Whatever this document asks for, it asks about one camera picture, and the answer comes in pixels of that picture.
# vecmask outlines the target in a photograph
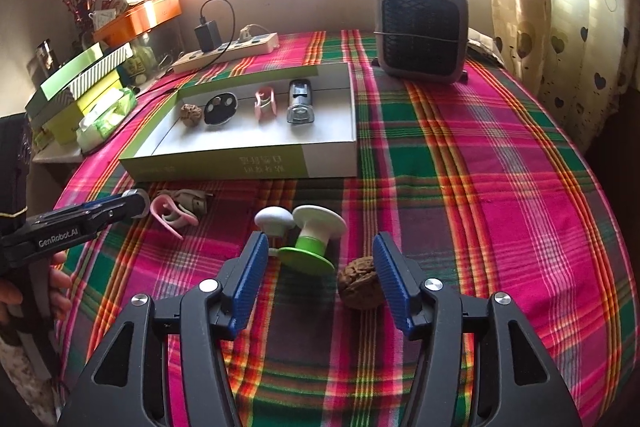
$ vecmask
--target black oval object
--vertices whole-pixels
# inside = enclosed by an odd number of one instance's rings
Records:
[[[208,125],[221,125],[228,122],[238,110],[238,99],[231,92],[214,96],[204,106],[204,121]]]

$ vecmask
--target plastic bag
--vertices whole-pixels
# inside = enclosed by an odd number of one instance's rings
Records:
[[[82,152],[105,142],[137,104],[136,95],[128,87],[107,90],[80,121],[76,137]]]

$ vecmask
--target green box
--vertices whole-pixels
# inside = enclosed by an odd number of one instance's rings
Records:
[[[101,57],[102,50],[100,44],[96,43],[52,74],[42,83],[36,92],[33,93],[31,100],[27,102],[26,111],[29,118],[33,120],[61,89],[66,87],[78,74],[82,73]]]
[[[309,79],[316,119],[287,123],[290,81]],[[276,117],[257,121],[255,92],[271,86]],[[238,111],[221,126],[180,120],[184,103],[204,107],[232,92]],[[171,95],[120,155],[137,182],[166,180],[334,178],[358,174],[355,101],[348,65],[340,62],[242,74],[184,87]]]
[[[80,121],[94,108],[100,97],[111,88],[122,89],[120,75],[113,70],[94,84],[84,95],[67,105],[62,111],[47,121],[42,127],[48,130],[60,144],[76,141],[76,130]]]
[[[44,127],[47,122],[56,118],[60,113],[69,110],[71,105],[78,103],[82,97],[87,97],[96,84],[99,84],[105,76],[112,73],[132,56],[131,45],[127,43],[96,60],[89,68],[78,74],[65,87],[62,87],[36,116],[30,118],[31,128]]]

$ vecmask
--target heater grille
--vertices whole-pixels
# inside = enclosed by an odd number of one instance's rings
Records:
[[[382,27],[391,68],[447,76],[459,65],[460,11],[449,0],[383,0]]]

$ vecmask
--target walnut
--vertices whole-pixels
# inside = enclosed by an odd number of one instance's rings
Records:
[[[338,293],[345,306],[372,310],[385,302],[373,257],[360,257],[338,272]]]
[[[202,119],[202,110],[193,103],[186,103],[180,108],[180,120],[187,127],[196,127]]]

